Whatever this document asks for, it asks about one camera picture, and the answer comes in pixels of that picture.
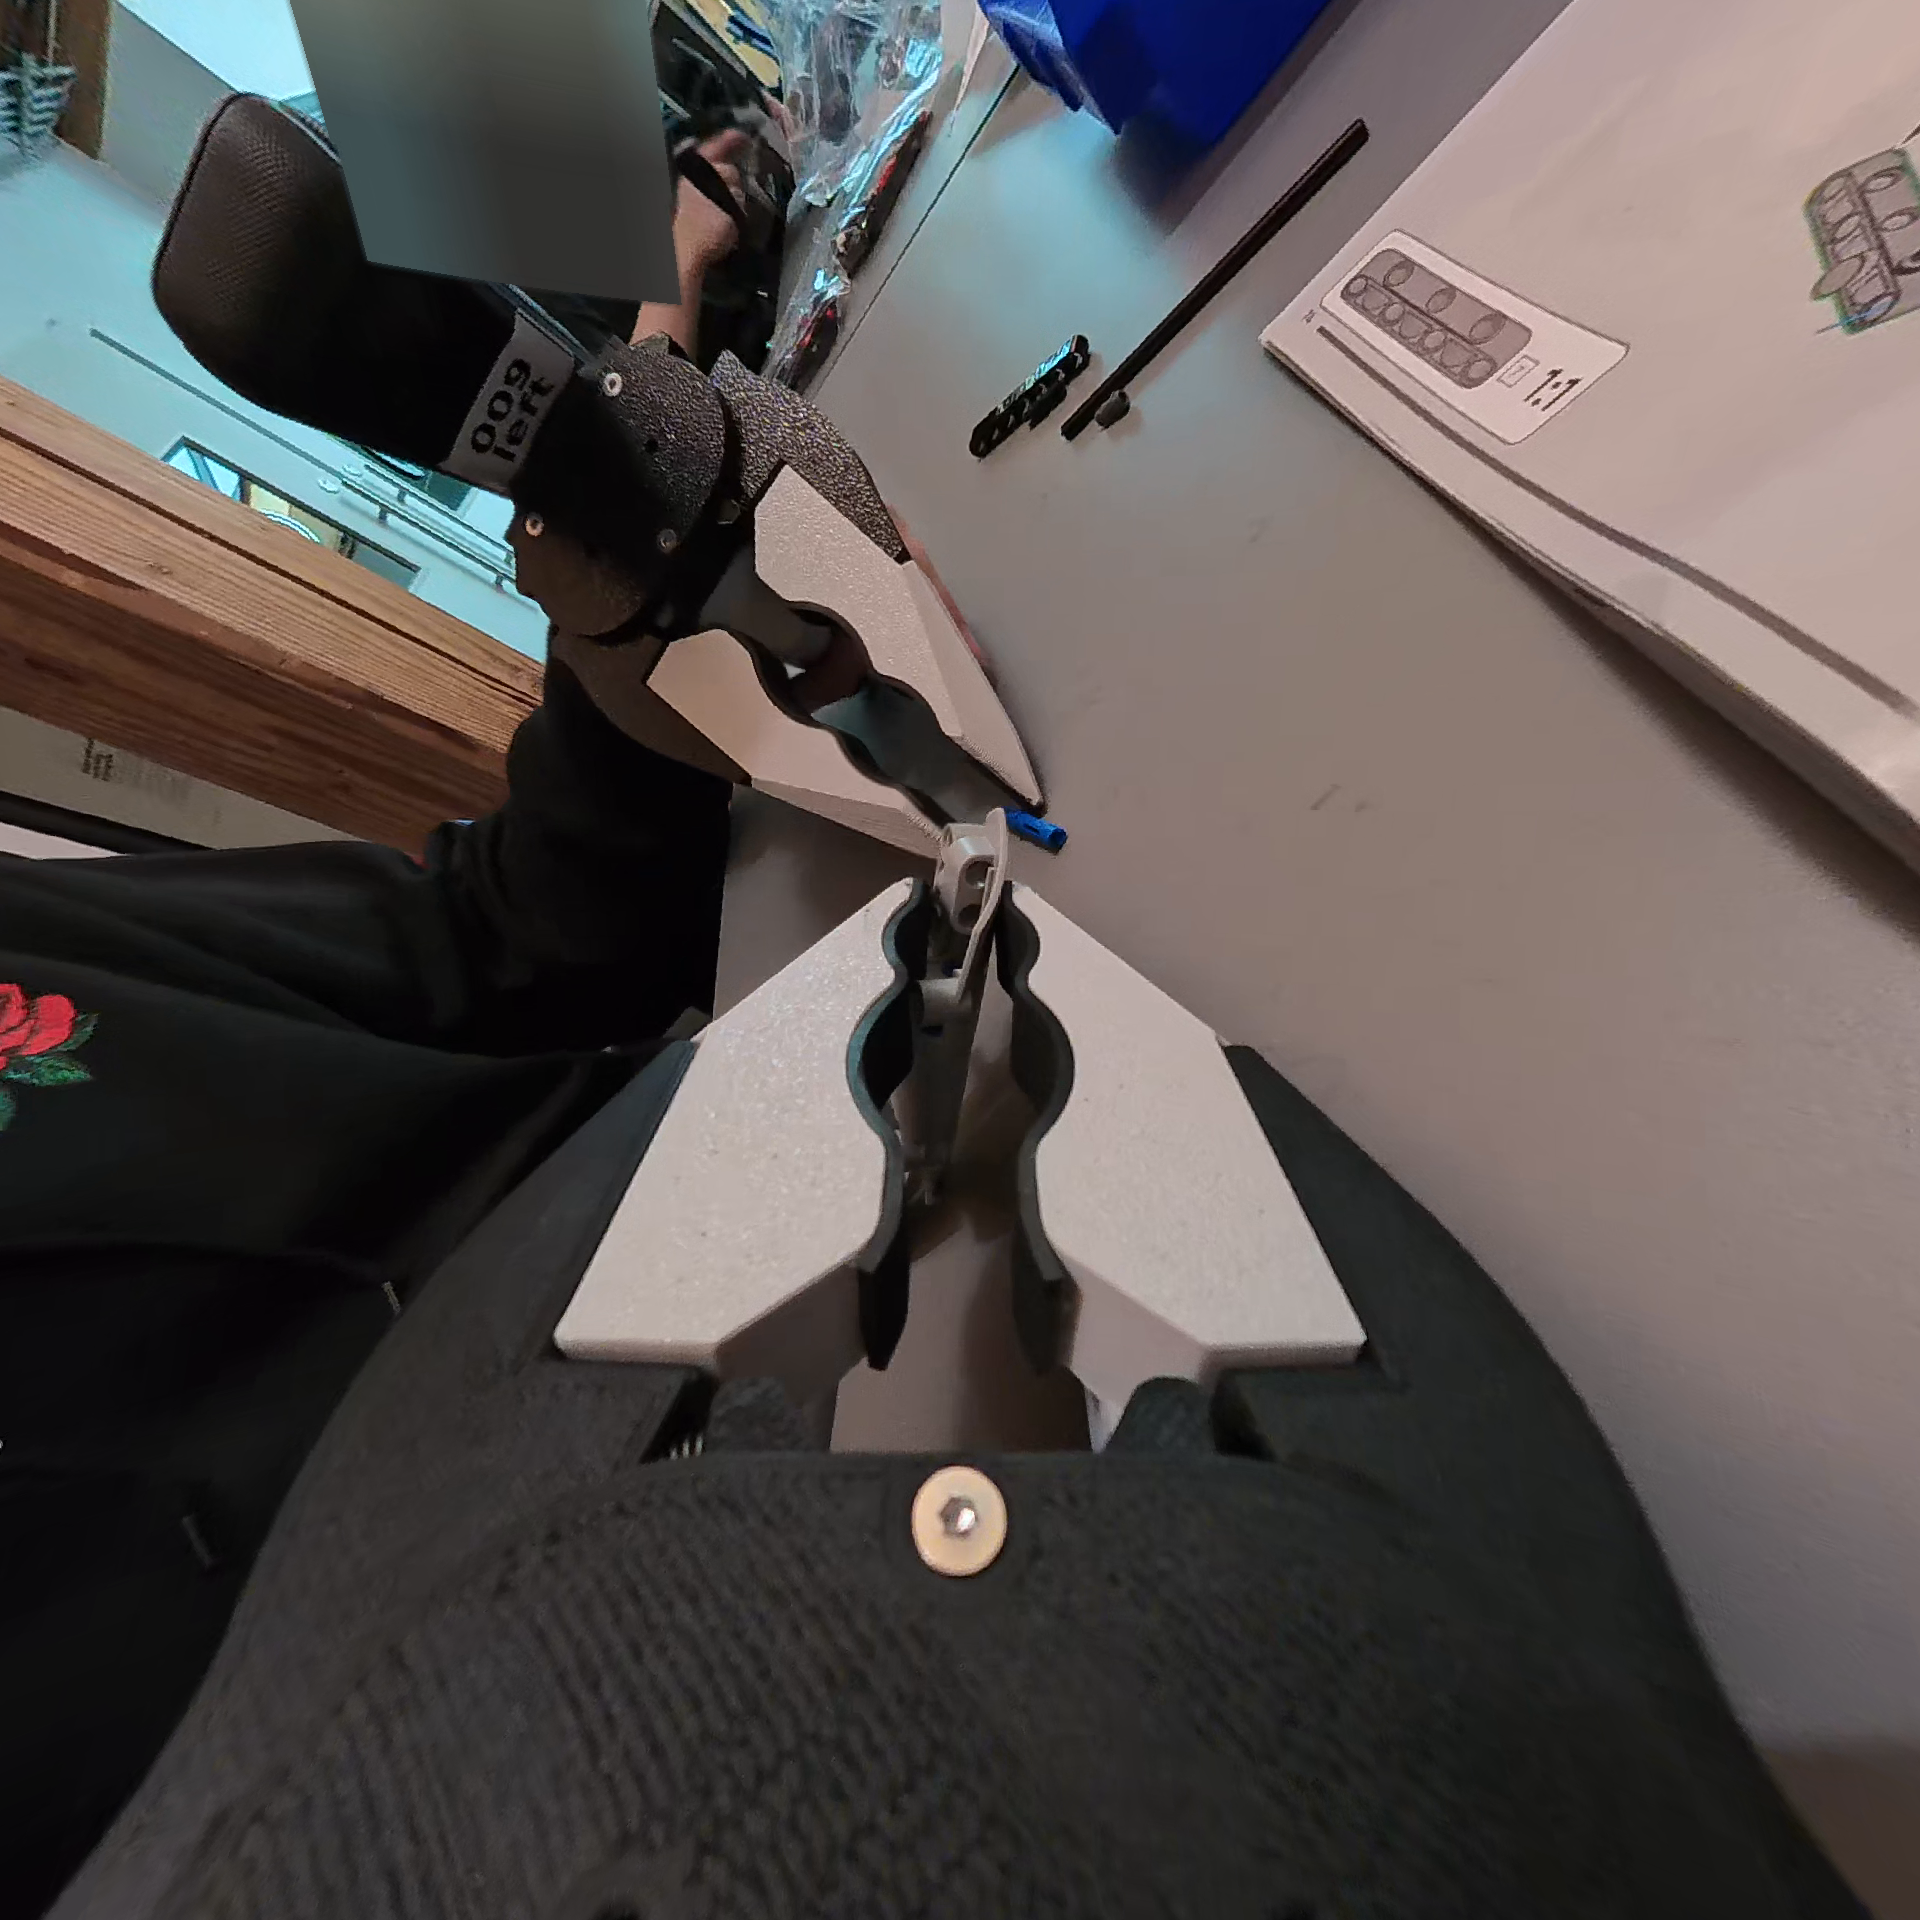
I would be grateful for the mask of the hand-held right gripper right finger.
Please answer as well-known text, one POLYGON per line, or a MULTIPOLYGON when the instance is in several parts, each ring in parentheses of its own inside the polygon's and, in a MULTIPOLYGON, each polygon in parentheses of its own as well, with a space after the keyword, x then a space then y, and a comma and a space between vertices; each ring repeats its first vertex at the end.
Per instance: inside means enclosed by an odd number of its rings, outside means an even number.
POLYGON ((1013 1318, 1064 1372, 1087 1440, 1140 1387, 1356 1365, 1365 1332, 1237 1055, 1031 887, 1002 898, 1013 1160, 1013 1318))

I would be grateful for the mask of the wooden shelf frame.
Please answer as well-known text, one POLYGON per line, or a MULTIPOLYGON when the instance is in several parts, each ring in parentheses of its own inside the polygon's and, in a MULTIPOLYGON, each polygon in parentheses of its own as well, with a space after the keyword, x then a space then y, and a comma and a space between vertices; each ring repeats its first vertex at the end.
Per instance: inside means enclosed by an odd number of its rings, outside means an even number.
POLYGON ((58 4, 58 65, 72 69, 58 137, 88 161, 100 161, 104 147, 113 13, 113 3, 58 4))

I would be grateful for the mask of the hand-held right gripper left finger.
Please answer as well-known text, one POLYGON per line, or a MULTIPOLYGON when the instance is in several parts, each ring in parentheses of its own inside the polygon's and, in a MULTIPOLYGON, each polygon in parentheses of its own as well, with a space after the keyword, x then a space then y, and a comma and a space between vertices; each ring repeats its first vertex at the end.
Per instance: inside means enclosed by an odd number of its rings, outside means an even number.
POLYGON ((860 1020, 895 983, 898 880, 713 1020, 564 1309, 580 1362, 701 1375, 862 1365, 855 1265, 888 1155, 849 1078, 860 1020))

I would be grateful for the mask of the long black toy axle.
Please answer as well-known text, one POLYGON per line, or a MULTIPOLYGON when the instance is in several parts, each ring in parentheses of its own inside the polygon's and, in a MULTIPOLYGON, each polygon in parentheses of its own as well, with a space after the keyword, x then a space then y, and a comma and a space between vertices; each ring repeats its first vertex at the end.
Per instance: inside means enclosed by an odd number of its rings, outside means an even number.
POLYGON ((1114 393, 1131 395, 1134 382, 1265 252, 1328 191, 1331 181, 1352 166, 1370 144, 1371 131, 1363 119, 1354 119, 1341 133, 1287 184, 1287 188, 1245 228, 1226 252, 1207 267, 1179 301, 1145 333, 1145 336, 1104 373, 1099 384, 1064 420, 1059 434, 1065 443, 1077 441, 1094 425, 1094 412, 1114 393))

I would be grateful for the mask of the short black toy beam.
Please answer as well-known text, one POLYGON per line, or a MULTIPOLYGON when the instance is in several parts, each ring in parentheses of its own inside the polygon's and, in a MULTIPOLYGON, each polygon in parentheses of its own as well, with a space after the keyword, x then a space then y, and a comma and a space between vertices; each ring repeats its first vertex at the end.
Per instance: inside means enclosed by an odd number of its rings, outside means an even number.
POLYGON ((979 420, 971 425, 968 454, 974 460, 985 460, 1016 430, 1035 428, 1065 399, 1071 384, 1086 373, 1092 360, 1092 345, 1086 334, 1071 334, 1062 349, 1055 349, 1044 363, 1030 373, 1017 388, 1002 396, 979 420))

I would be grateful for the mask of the grey desk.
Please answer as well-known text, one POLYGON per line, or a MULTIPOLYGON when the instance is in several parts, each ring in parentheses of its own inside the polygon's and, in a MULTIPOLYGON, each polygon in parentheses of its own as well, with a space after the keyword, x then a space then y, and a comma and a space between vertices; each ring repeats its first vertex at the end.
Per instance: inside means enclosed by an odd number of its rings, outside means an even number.
POLYGON ((1884 1762, 1915 1750, 1913 877, 1260 346, 1556 13, 1346 4, 1187 163, 990 48, 816 396, 995 664, 1068 828, 1044 897, 1524 1309, 1763 1749, 1884 1762), (1059 404, 971 458, 1073 334, 1059 404))

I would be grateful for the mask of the person's left forearm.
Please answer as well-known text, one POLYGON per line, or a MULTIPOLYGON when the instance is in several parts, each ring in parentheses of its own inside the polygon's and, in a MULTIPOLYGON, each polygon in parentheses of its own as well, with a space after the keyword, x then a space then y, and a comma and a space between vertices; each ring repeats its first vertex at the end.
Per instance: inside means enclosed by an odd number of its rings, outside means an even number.
POLYGON ((731 784, 639 745, 555 653, 506 780, 489 815, 427 842, 445 1031, 532 1055, 650 1043, 708 1013, 731 784))

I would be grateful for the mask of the black rose print hoodie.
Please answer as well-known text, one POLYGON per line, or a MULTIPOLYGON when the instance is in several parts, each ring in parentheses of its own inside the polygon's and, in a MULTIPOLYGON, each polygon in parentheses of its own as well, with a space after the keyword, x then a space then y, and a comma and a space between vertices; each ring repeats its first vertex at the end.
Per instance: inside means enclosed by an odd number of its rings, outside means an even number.
POLYGON ((460 1045, 423 863, 4 863, 4 1917, 155 1762, 381 1335, 657 1041, 460 1045))

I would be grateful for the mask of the blue plastic bin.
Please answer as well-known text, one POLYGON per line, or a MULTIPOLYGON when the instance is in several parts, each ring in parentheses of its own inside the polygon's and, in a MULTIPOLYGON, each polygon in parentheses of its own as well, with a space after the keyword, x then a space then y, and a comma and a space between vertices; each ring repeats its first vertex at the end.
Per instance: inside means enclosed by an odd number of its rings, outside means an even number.
POLYGON ((1305 44, 1328 3, 982 3, 1013 65, 1109 133, 1210 149, 1305 44))

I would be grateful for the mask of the grey toy brick assembly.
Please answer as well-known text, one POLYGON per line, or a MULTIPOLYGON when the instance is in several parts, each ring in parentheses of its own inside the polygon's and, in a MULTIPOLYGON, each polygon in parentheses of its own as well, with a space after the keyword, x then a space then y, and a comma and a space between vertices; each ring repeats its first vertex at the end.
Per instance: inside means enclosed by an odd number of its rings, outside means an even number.
POLYGON ((945 828, 930 888, 889 931, 904 979, 877 1018, 865 1065, 901 1148, 905 1204, 917 1214, 935 1208, 951 1169, 1010 848, 1002 808, 945 828))

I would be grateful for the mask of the wooden beam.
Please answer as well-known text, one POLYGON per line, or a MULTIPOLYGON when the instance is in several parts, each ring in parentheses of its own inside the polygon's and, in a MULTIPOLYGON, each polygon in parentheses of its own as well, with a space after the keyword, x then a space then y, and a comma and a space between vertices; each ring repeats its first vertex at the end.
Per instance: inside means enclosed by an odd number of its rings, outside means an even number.
POLYGON ((544 669, 2 382, 2 707, 378 847, 508 794, 544 669))

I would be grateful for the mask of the open instruction booklet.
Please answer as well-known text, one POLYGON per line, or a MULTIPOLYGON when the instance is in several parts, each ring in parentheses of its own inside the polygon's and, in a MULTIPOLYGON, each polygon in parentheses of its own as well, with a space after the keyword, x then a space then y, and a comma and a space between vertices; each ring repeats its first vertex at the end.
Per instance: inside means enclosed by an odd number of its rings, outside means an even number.
POLYGON ((1917 850, 1917 6, 1568 4, 1260 345, 1917 850))

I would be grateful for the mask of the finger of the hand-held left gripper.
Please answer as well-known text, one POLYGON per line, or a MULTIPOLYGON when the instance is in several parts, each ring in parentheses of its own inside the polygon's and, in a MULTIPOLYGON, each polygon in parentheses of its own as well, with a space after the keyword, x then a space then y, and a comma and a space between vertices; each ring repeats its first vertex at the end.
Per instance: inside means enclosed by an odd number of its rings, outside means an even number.
POLYGON ((888 692, 957 813, 1044 810, 1021 734, 925 570, 883 550, 796 469, 782 467, 759 498, 750 552, 713 590, 705 633, 777 663, 806 714, 865 687, 888 692))
POLYGON ((876 684, 806 714, 786 669, 725 633, 668 642, 646 684, 765 799, 928 861, 968 820, 917 759, 905 711, 876 684))

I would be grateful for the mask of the bag of black red parts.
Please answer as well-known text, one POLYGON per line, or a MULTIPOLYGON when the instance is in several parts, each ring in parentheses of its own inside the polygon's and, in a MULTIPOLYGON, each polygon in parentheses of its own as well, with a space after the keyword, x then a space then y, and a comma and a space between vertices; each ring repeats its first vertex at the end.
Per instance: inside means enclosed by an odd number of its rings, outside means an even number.
POLYGON ((839 346, 853 280, 877 250, 932 124, 930 108, 899 108, 844 183, 768 349, 763 373, 782 388, 803 395, 839 346))

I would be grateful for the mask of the white carton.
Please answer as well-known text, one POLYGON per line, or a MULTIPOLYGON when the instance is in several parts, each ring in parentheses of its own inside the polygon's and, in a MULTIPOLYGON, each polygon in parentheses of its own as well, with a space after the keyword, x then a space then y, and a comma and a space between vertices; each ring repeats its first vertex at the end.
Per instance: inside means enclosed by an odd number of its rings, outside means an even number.
POLYGON ((344 833, 101 738, 2 711, 2 852, 106 859, 342 842, 344 833))

